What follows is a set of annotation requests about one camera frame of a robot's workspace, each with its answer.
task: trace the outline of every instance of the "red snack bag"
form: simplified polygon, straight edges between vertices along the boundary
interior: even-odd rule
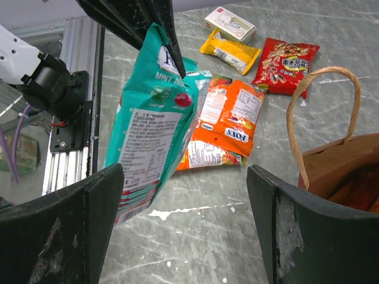
[[[252,84],[270,93],[292,96],[300,81],[308,75],[310,62],[319,48],[312,44],[290,44],[267,38]],[[307,91],[301,96],[306,99]]]

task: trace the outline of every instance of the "grey marble surface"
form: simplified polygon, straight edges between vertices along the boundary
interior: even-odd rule
[[[311,69],[343,66],[361,78],[362,107],[356,134],[379,132],[379,3],[376,0],[255,0],[226,5],[258,27],[251,45],[266,37],[318,44]],[[204,17],[212,8],[175,15],[182,55],[199,67],[250,83],[246,76],[198,49],[209,33]],[[104,158],[121,90],[137,51],[107,33],[102,91],[100,153]],[[352,84],[329,74],[309,88],[295,110],[303,151],[346,133],[353,101]],[[258,164],[290,183],[298,170],[289,147],[285,112],[290,98],[267,95],[248,165]],[[116,283],[267,283],[246,189],[246,167],[214,167],[175,174],[155,203],[114,229],[102,270],[103,284]]]

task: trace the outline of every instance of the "white box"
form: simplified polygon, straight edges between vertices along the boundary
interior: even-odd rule
[[[223,7],[206,16],[205,27],[210,31],[219,28],[223,38],[243,44],[248,44],[257,31],[256,26]]]

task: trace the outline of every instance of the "metal rail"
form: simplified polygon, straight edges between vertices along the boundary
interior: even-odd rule
[[[42,195],[78,182],[97,170],[103,40],[104,29],[88,17],[65,22],[60,58],[70,72],[89,73],[88,100],[93,103],[91,142],[80,151],[48,151]]]

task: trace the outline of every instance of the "teal snack bag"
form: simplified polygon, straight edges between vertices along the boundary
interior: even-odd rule
[[[116,110],[105,165],[120,163],[124,189],[115,223],[146,209],[171,177],[197,125],[211,73],[184,58],[184,80],[156,24],[148,29]]]

